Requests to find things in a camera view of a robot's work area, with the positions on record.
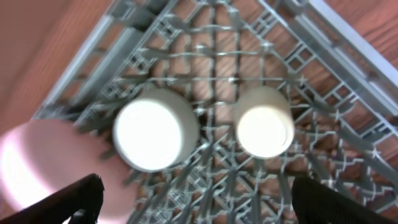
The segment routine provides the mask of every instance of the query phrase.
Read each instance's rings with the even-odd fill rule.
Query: wooden floor
[[[326,1],[398,68],[396,0]],[[26,68],[7,78],[0,77],[0,83],[3,83],[0,86],[0,133],[31,118],[110,2],[70,0],[68,4],[57,6],[59,18],[49,24],[48,33],[43,35],[44,41],[31,55]],[[383,147],[396,151],[397,146],[392,144]]]

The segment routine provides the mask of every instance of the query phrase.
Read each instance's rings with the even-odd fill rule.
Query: small white cup
[[[199,130],[198,118],[185,98],[170,90],[156,89],[120,111],[113,139],[130,166],[155,172],[188,159]]]
[[[255,157],[278,156],[294,138],[289,102],[278,90],[267,86],[242,94],[235,105],[234,124],[238,142]]]

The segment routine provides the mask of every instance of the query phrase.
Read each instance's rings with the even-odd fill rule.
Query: pink plastic container
[[[1,198],[22,210],[78,179],[96,173],[104,186],[98,223],[125,223],[132,212],[137,186],[123,186],[130,168],[119,156],[98,159],[109,146],[71,123],[33,120],[9,131],[0,147]]]

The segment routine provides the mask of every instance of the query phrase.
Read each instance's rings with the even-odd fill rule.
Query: plastic dish rack
[[[202,124],[195,152],[161,173],[131,171],[124,184],[141,189],[128,223],[293,223],[298,175],[388,215],[397,80],[321,0],[116,1],[34,119],[112,139],[118,109],[143,91],[170,88],[192,102]],[[269,160],[243,152],[231,128],[239,93],[260,85],[287,97],[297,124],[289,150]]]

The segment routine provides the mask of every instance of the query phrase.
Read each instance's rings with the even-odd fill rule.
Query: rack grid
[[[170,88],[192,103],[195,152],[159,173],[131,171],[124,184],[141,183],[141,195],[128,223],[293,223],[300,175],[383,213],[397,206],[398,172],[383,150],[398,138],[397,77],[321,0],[115,1],[34,119],[68,119],[111,142],[117,112],[142,92]],[[268,160],[240,148],[231,115],[239,94],[261,85],[286,96],[296,124],[289,150]]]

